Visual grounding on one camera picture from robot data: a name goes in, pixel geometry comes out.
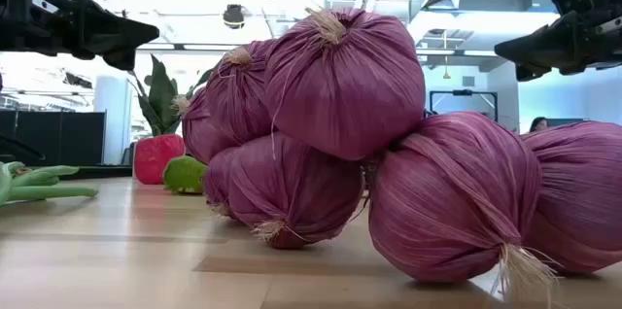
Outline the yellow hanging pendant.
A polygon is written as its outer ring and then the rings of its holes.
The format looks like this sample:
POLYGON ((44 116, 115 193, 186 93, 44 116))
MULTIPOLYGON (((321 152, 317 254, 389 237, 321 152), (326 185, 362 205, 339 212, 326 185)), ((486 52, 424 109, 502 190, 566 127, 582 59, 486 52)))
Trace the yellow hanging pendant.
MULTIPOLYGON (((448 50, 448 48, 447 48, 447 30, 444 30, 442 32, 442 46, 443 46, 443 49, 445 51, 448 50)), ((443 79, 445 79, 445 80, 451 79, 451 76, 449 75, 449 72, 448 72, 448 57, 452 53, 453 53, 452 51, 449 51, 448 53, 446 53, 444 55, 444 75, 443 75, 443 79)))

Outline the purple raffia onion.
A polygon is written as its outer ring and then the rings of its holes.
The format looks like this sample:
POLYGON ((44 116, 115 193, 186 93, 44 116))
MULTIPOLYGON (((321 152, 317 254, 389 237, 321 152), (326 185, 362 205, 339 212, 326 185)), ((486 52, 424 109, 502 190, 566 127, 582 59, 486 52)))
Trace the purple raffia onion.
POLYGON ((582 121, 522 139, 542 170, 524 245, 564 275, 622 261, 622 126, 582 121))
POLYGON ((277 132, 231 153, 228 207, 270 247, 300 249, 342 231, 363 185, 356 162, 277 132))
POLYGON ((211 117, 206 106, 204 86, 191 98, 177 96, 172 108, 180 116, 187 153, 198 161, 208 164, 218 153, 239 145, 211 117))
POLYGON ((425 118, 379 162, 372 244, 420 283, 460 283, 497 266, 507 300, 548 297, 554 272, 524 245, 540 184, 535 153, 495 121, 474 112, 425 118))
POLYGON ((235 221, 238 218, 232 212, 228 198, 231 160, 236 151, 236 148, 229 148, 216 154, 210 160, 202 179, 206 204, 210 213, 235 221))
POLYGON ((393 16, 310 10, 270 48, 264 76, 276 128, 343 159, 374 154, 424 116, 415 43, 393 16))
POLYGON ((229 137, 245 143, 268 135, 271 116, 264 104, 265 62, 275 39, 253 41, 228 51, 205 87, 205 106, 229 137))

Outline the black ceiling dome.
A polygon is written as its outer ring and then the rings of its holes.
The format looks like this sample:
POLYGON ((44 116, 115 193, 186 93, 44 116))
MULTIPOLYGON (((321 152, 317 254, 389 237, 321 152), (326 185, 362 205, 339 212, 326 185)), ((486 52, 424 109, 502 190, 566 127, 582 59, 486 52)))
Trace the black ceiling dome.
POLYGON ((223 13, 223 23, 230 29, 243 28, 245 25, 245 18, 242 12, 242 6, 239 4, 227 5, 223 13))

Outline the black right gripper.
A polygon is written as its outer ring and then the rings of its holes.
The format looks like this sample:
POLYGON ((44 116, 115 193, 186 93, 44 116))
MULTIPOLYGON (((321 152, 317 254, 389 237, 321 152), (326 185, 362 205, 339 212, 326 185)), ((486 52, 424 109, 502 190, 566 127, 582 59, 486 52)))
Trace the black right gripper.
POLYGON ((586 68, 622 66, 622 0, 552 0, 560 18, 535 32, 495 45, 515 65, 518 82, 558 69, 563 75, 586 68))

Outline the black low platform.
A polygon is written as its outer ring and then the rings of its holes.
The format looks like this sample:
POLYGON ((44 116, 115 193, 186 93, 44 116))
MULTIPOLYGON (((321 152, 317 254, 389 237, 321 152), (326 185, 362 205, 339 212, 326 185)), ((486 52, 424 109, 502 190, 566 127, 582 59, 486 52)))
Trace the black low platform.
POLYGON ((82 166, 72 175, 61 176, 61 181, 91 180, 132 177, 133 169, 129 165, 82 166))

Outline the ceiling light strip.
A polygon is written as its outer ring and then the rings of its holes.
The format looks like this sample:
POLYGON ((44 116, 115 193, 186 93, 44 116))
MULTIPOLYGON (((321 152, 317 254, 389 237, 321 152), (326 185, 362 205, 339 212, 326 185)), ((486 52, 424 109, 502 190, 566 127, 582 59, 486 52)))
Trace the ceiling light strip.
POLYGON ((448 49, 418 49, 418 55, 466 56, 466 57, 497 57, 493 51, 480 50, 448 50, 448 49))
POLYGON ((232 44, 171 44, 149 43, 138 47, 141 51, 203 51, 203 52, 227 52, 240 47, 232 44))

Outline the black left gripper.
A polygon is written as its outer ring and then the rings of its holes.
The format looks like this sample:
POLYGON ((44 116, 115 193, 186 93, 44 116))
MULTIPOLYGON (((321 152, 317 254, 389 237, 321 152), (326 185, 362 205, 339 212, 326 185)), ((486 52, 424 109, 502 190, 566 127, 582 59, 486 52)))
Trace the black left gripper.
MULTIPOLYGON (((73 1, 0 0, 0 52, 63 52, 53 39, 71 21, 73 1)), ((154 25, 116 16, 93 1, 84 2, 77 26, 78 45, 122 71, 133 71, 137 49, 159 37, 154 25)))

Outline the green onion bunch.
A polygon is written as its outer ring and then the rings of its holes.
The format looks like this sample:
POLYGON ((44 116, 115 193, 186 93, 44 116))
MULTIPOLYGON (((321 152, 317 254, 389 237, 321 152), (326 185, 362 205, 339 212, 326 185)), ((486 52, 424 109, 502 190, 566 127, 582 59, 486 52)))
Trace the green onion bunch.
POLYGON ((37 169, 26 168, 22 162, 0 162, 0 206, 20 201, 64 197, 94 197, 99 190, 62 185, 62 176, 74 175, 78 167, 57 165, 37 169))

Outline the green lime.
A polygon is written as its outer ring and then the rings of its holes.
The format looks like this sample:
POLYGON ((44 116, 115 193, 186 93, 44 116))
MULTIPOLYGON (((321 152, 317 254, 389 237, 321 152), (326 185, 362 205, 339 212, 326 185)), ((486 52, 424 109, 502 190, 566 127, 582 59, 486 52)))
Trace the green lime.
POLYGON ((207 165, 194 157, 184 155, 172 158, 162 173, 164 188, 173 193, 202 194, 206 170, 207 165))

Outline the white round column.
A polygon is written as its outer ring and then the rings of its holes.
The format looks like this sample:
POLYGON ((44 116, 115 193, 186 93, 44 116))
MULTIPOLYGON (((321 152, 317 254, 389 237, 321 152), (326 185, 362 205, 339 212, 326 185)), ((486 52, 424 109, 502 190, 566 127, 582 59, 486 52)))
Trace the white round column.
POLYGON ((132 88, 127 79, 98 76, 93 109, 105 114, 104 164, 121 164, 130 143, 132 88))

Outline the black metal frame stand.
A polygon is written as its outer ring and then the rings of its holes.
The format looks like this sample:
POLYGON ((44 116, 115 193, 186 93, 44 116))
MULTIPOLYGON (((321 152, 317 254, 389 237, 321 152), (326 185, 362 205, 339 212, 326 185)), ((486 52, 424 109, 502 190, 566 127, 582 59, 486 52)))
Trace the black metal frame stand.
POLYGON ((474 111, 480 113, 491 120, 498 121, 499 116, 499 97, 496 92, 477 91, 471 89, 455 90, 430 90, 428 95, 426 117, 447 113, 443 110, 441 103, 445 99, 450 99, 452 108, 455 111, 474 111))

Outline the dark green leafy plant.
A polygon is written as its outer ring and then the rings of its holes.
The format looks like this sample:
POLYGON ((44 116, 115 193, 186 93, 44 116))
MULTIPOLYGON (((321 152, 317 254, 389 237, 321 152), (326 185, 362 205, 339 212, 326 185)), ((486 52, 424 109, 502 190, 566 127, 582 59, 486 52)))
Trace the dark green leafy plant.
POLYGON ((168 76, 164 63, 154 55, 151 55, 151 60, 152 72, 143 80, 134 71, 128 71, 133 78, 130 83, 137 91, 138 104, 152 136, 174 134, 190 99, 200 86, 207 83, 212 69, 200 73, 195 84, 180 92, 176 81, 168 76))

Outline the black office partition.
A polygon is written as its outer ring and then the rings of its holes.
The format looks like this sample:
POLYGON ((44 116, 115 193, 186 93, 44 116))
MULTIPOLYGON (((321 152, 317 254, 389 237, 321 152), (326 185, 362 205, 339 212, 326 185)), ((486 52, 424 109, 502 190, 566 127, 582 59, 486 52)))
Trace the black office partition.
POLYGON ((0 155, 12 155, 33 166, 91 166, 102 162, 106 115, 90 112, 26 112, 0 110, 0 136, 18 140, 36 151, 0 142, 0 155))

